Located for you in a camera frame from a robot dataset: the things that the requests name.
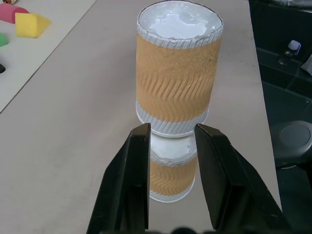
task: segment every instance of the yellow foam block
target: yellow foam block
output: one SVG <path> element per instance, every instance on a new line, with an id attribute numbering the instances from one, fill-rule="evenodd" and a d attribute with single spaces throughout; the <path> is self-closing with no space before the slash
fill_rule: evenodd
<path id="1" fill-rule="evenodd" d="M 38 38 L 51 21 L 39 14 L 15 14 L 16 36 Z"/>

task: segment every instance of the white bottle cap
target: white bottle cap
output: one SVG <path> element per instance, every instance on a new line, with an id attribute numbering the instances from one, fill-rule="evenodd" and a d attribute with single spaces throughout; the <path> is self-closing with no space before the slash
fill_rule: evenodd
<path id="1" fill-rule="evenodd" d="M 292 40 L 288 44 L 288 48 L 290 48 L 291 50 L 297 50 L 297 49 L 299 49 L 300 46 L 301 46 L 301 44 L 299 42 L 297 42 L 296 40 Z"/>

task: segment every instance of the stacked paper cup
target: stacked paper cup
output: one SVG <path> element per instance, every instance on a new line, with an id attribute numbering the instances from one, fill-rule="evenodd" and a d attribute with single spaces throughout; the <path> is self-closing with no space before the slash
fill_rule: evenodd
<path id="1" fill-rule="evenodd" d="M 150 195 L 183 198 L 196 171 L 194 126 L 204 123 L 215 79 L 222 19 L 213 10 L 170 0 L 137 20 L 136 113 L 150 122 Z"/>

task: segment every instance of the beige table surface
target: beige table surface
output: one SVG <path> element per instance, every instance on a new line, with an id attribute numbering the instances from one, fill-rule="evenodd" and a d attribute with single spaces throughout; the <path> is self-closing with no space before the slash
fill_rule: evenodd
<path id="1" fill-rule="evenodd" d="M 153 0 L 98 0 L 0 115 L 0 232 L 83 234 L 106 166 L 136 117 L 136 19 Z M 207 124 L 280 204 L 246 0 L 201 0 L 224 19 Z M 199 174 L 180 202 L 150 202 L 150 229 L 211 229 Z"/>

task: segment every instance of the bottle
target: bottle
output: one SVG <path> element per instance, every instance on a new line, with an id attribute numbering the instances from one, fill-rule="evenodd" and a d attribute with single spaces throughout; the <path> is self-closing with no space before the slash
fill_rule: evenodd
<path id="1" fill-rule="evenodd" d="M 292 40 L 288 44 L 288 49 L 279 57 L 278 62 L 282 65 L 287 65 L 291 58 L 299 53 L 301 44 L 296 40 Z"/>

